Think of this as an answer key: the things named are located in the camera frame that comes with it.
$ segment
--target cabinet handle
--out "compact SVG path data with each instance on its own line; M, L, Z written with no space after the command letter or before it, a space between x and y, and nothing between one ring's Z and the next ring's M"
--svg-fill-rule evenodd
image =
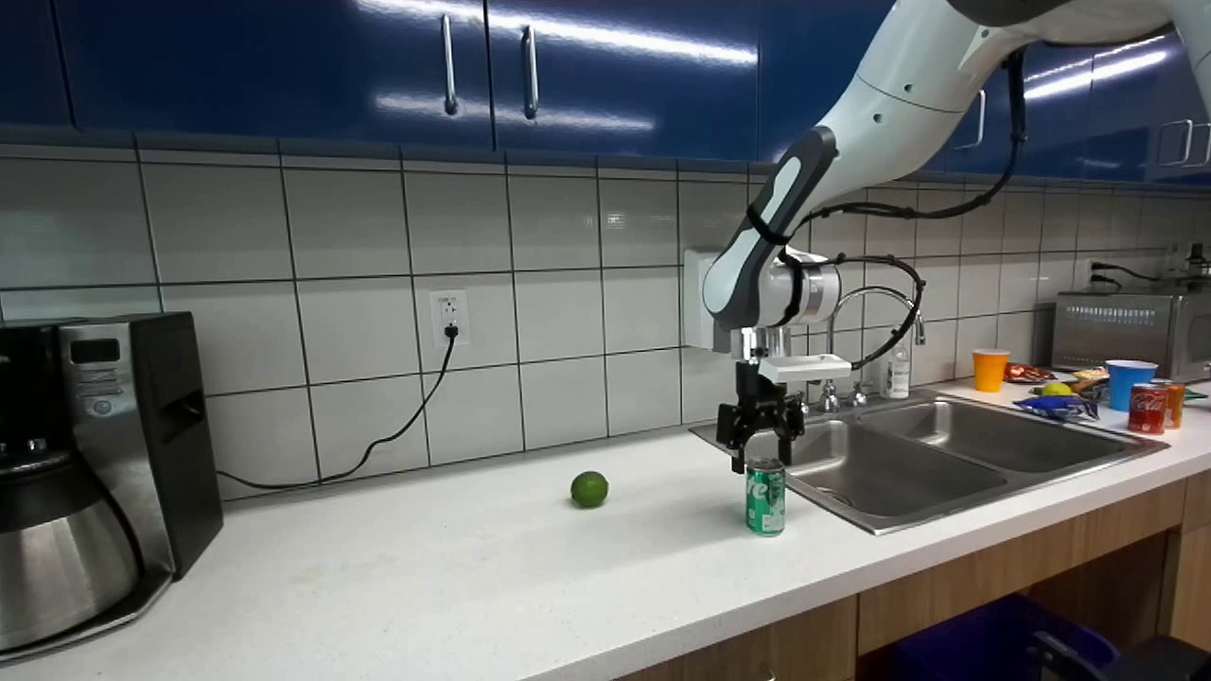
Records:
M988 93L980 88L980 128L976 131L976 141L970 144L963 144L962 147L955 147L954 149L975 149L976 147L983 144L983 121L985 114L988 113Z
M458 111L458 92L454 90L454 42L450 40L450 16L442 15L442 44L446 46L446 113Z
M526 118L533 119L538 115L538 40L534 36L534 27L526 27L522 42L526 45L526 59L529 65L529 92L526 101Z
M1194 127L1192 127L1190 137L1194 137L1194 131L1200 127L1207 128L1207 144L1206 148L1203 149L1203 160L1196 164L1183 164L1182 165L1183 168L1200 168L1207 164L1211 164L1211 122L1200 122Z
M1182 154L1182 158L1178 159L1178 160L1176 160L1176 161L1169 161L1169 162L1161 164L1160 162L1160 144L1159 144L1160 135L1165 132L1166 127L1173 127L1173 126L1177 126L1177 125L1181 125L1181 126L1186 127L1186 133L1184 133L1186 135L1184 153ZM1157 162L1158 162L1158 165L1160 165L1161 167L1166 167L1166 166L1184 166L1186 162L1190 160L1190 142L1194 141L1194 121L1192 121L1190 119L1183 119L1183 120L1180 120L1180 121L1169 121L1169 122L1166 122L1165 125L1160 126L1160 130L1158 131L1157 141L1158 141L1158 144L1157 144L1157 156L1158 156L1157 158Z

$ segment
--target lime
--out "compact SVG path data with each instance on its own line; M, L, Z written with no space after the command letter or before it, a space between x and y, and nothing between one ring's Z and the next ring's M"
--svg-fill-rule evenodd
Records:
M602 505L609 493L609 482L596 470L586 470L572 481L572 500L582 509Z
M1072 388L1068 388L1063 383L1048 383L1043 387L1043 395L1072 395Z

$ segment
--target blue cup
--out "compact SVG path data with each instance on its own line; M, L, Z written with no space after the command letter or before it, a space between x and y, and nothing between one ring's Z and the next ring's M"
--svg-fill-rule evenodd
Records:
M1131 410L1131 387L1148 383L1157 376L1157 365L1140 360L1109 360L1110 408L1120 412Z

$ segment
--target soap bottle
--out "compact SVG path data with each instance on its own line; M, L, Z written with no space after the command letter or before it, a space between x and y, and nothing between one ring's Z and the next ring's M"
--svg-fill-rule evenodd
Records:
M908 374L912 364L908 360L908 347L903 338L888 353L883 362L883 387L880 394L889 400L908 397Z

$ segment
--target trash bin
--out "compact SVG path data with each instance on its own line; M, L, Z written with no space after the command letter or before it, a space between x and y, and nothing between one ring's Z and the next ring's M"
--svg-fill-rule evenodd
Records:
M1119 657L1106 639L1014 594L914 634L893 646L897 681L1034 681L1026 651L1046 631L1101 669Z

